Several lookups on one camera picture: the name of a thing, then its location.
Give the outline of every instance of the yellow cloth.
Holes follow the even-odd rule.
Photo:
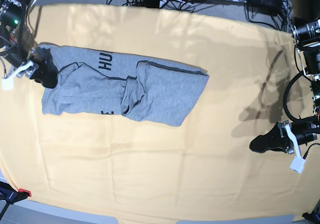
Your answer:
[[[43,115],[44,88],[16,78],[14,91],[0,93],[0,168],[32,200],[121,224],[299,218],[319,200],[320,148],[310,151],[303,174],[290,170],[293,155],[249,150],[286,119],[283,93],[297,73],[289,34],[142,7],[53,5],[30,19],[34,28],[38,20],[38,43],[169,59],[210,75],[181,127]],[[307,81],[294,85],[295,116],[312,114],[311,96]]]

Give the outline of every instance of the plug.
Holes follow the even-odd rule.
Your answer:
[[[290,168],[292,170],[296,171],[297,173],[301,174],[304,171],[305,162],[306,162],[306,160],[303,159],[302,157],[295,156],[293,158],[291,165],[290,165]]]

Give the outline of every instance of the power adapter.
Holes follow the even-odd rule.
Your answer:
[[[282,0],[248,0],[248,3],[257,7],[264,7],[275,12],[280,12],[283,6]]]

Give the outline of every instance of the red clamp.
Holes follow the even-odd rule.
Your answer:
[[[28,193],[28,194],[29,194],[29,197],[31,197],[31,191],[29,191],[29,190],[19,189],[18,191],[19,191],[20,193]]]

